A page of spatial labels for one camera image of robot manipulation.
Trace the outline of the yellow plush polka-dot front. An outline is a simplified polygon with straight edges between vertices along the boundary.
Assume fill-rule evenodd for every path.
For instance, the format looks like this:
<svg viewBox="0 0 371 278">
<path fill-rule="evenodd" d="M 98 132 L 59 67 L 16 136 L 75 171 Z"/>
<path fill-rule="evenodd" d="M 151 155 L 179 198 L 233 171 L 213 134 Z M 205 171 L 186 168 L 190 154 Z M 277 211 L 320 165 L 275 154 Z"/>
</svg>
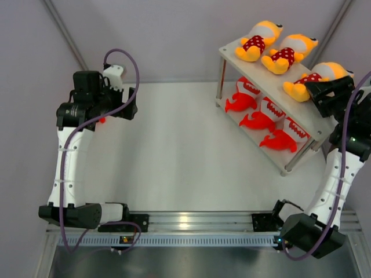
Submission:
<svg viewBox="0 0 371 278">
<path fill-rule="evenodd" d="M 322 62 L 315 65 L 309 74 L 302 74 L 299 80 L 295 82 L 284 82 L 283 90 L 292 99 L 303 103 L 310 99 L 310 93 L 305 86 L 306 83 L 334 81 L 345 76 L 353 78 L 354 73 L 338 63 Z"/>
</svg>

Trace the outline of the yellow plush polka-dot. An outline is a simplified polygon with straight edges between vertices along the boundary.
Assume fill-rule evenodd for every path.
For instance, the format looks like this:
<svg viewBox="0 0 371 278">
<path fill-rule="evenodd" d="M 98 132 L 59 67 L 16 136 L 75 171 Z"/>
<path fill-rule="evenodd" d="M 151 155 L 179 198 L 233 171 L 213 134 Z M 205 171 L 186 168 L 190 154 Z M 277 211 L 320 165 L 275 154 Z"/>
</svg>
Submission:
<svg viewBox="0 0 371 278">
<path fill-rule="evenodd" d="M 268 20 L 257 23 L 241 38 L 240 46 L 235 48 L 235 55 L 242 61 L 255 62 L 263 52 L 280 37 L 283 25 Z"/>
<path fill-rule="evenodd" d="M 292 99 L 303 103 L 310 99 L 310 93 L 305 86 L 306 83 L 334 81 L 345 76 L 353 78 L 354 73 L 338 63 L 322 62 L 315 65 L 309 74 L 302 74 L 299 80 L 295 82 L 284 82 L 283 90 Z"/>
<path fill-rule="evenodd" d="M 267 70 L 275 75 L 285 74 L 293 64 L 302 62 L 319 41 L 303 34 L 287 36 L 280 44 L 278 50 L 271 49 L 269 55 L 261 58 L 261 63 Z"/>
</svg>

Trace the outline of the red shark plush back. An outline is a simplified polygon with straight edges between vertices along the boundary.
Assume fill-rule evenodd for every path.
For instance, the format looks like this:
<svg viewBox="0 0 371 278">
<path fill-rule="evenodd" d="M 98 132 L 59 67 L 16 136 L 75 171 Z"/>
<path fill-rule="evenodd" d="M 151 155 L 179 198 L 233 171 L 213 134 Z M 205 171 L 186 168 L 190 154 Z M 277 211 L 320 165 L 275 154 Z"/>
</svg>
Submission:
<svg viewBox="0 0 371 278">
<path fill-rule="evenodd" d="M 229 99 L 225 101 L 225 112 L 242 112 L 248 108 L 257 108 L 257 98 L 261 91 L 248 78 L 240 77 L 236 82 L 236 89 L 232 95 L 233 102 Z"/>
</svg>

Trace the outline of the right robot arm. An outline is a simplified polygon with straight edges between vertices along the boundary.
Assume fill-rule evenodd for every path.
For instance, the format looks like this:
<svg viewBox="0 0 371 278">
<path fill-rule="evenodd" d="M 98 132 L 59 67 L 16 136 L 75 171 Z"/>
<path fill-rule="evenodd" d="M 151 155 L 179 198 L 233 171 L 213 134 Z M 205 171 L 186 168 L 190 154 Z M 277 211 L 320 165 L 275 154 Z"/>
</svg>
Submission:
<svg viewBox="0 0 371 278">
<path fill-rule="evenodd" d="M 322 181 L 306 209 L 288 200 L 276 202 L 271 225 L 280 230 L 282 249 L 292 261 L 320 259 L 340 248 L 346 236 L 340 216 L 358 171 L 370 156 L 370 74 L 358 85 L 350 76 L 335 81 L 308 82 L 312 102 L 322 117 L 337 121 L 329 137 Z"/>
</svg>

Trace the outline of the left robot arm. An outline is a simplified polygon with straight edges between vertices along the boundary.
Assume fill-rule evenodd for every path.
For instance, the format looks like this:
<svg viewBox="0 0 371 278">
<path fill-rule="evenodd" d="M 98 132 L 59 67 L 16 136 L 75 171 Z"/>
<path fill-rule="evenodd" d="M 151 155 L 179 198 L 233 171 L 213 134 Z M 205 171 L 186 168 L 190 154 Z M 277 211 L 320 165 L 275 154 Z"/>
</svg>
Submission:
<svg viewBox="0 0 371 278">
<path fill-rule="evenodd" d="M 123 105 L 125 69 L 111 65 L 102 73 L 78 71 L 74 89 L 57 111 L 58 157 L 52 193 L 38 215 L 63 227 L 96 229 L 108 222 L 118 231 L 130 227 L 129 209 L 123 203 L 88 203 L 85 200 L 85 166 L 96 125 Z"/>
</svg>

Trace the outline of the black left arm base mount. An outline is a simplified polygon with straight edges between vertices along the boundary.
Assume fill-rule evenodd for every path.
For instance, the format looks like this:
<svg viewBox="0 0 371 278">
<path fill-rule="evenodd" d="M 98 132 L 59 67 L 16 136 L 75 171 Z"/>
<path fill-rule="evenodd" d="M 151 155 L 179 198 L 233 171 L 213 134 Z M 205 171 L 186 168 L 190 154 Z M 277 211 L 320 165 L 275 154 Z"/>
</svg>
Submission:
<svg viewBox="0 0 371 278">
<path fill-rule="evenodd" d="M 134 213 L 131 214 L 125 222 L 134 223 L 140 227 L 142 233 L 148 232 L 150 215 L 149 214 L 142 214 L 142 213 Z M 99 232 L 104 233 L 118 233 L 118 232 L 126 232 L 126 233 L 134 233 L 138 232 L 139 229 L 136 226 L 131 224 L 124 224 L 123 221 L 119 222 L 109 222 L 103 224 L 98 227 Z"/>
</svg>

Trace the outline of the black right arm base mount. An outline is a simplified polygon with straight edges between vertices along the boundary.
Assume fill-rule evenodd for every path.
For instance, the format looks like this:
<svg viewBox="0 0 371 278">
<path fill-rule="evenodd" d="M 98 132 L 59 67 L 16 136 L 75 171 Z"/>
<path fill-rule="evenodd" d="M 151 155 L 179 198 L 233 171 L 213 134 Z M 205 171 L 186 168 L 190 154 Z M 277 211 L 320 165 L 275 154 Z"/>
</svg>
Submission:
<svg viewBox="0 0 371 278">
<path fill-rule="evenodd" d="M 282 228 L 283 223 L 283 220 L 272 213 L 252 214 L 252 224 L 255 232 L 276 232 Z"/>
</svg>

